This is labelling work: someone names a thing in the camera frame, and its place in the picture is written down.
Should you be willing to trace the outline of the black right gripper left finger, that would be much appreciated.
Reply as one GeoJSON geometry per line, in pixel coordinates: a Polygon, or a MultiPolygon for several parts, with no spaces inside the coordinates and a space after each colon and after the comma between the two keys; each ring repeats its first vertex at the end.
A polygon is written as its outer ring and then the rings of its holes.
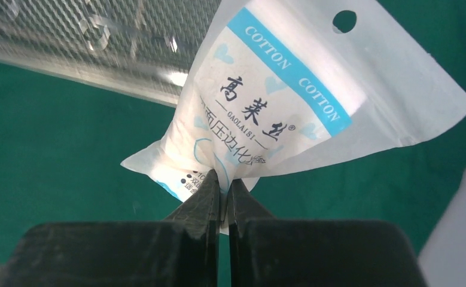
{"type": "Polygon", "coordinates": [[[216,286],[219,185],[200,188],[161,221],[49,222],[20,239],[4,286],[216,286]]]}

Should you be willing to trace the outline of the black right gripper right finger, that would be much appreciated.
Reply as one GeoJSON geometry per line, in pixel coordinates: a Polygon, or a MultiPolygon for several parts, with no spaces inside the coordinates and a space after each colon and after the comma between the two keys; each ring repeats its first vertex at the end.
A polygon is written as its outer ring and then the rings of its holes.
{"type": "Polygon", "coordinates": [[[228,192],[233,286],[426,286],[403,231],[380,220],[274,217],[240,179],[228,192]]]}

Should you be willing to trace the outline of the white sterile packet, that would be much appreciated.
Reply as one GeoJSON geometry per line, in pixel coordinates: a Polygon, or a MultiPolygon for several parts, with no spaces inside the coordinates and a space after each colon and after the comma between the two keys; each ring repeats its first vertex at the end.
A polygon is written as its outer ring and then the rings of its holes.
{"type": "Polygon", "coordinates": [[[222,1],[165,135],[122,161],[186,201],[440,136],[466,92],[377,1],[222,1]]]}

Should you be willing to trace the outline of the green surgical drape cloth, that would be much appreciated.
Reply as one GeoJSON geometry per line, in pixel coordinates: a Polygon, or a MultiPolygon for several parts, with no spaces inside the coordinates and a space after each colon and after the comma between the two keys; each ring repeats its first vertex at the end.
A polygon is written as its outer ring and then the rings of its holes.
{"type": "MultiPolygon", "coordinates": [[[[446,62],[466,90],[466,60],[446,62]]],[[[51,221],[158,220],[179,201],[121,166],[174,110],[0,64],[0,263],[51,221]]],[[[262,178],[253,195],[289,219],[384,219],[419,252],[466,168],[466,118],[438,138],[343,164],[262,178]]]]}

